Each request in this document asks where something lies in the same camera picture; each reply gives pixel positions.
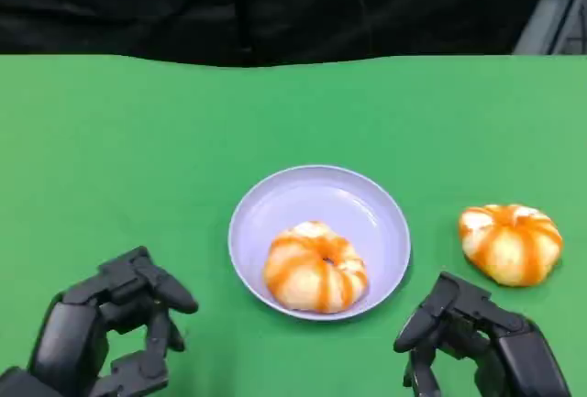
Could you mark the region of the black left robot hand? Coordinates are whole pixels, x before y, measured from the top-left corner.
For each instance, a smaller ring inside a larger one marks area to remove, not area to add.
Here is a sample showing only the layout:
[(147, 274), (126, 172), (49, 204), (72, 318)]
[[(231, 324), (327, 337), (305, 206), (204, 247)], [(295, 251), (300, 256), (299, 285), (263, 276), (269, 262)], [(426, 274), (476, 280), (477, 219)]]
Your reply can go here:
[[(169, 383), (168, 351), (185, 341), (170, 312), (194, 314), (199, 305), (147, 248), (101, 264), (97, 273), (59, 292), (44, 315), (25, 368), (1, 375), (4, 396), (148, 396)], [(146, 327), (143, 349), (112, 361), (108, 335)]]

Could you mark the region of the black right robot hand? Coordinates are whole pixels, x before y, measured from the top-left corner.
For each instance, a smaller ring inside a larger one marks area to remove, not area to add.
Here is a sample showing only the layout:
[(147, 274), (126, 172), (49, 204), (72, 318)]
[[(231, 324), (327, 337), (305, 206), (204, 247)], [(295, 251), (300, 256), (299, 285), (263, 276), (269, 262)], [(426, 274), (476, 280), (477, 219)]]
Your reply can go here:
[(505, 310), (484, 289), (441, 272), (393, 343), (407, 353), (403, 386), (415, 396), (440, 396), (432, 370), (440, 350), (476, 365), (482, 396), (569, 396), (570, 388), (539, 326)]

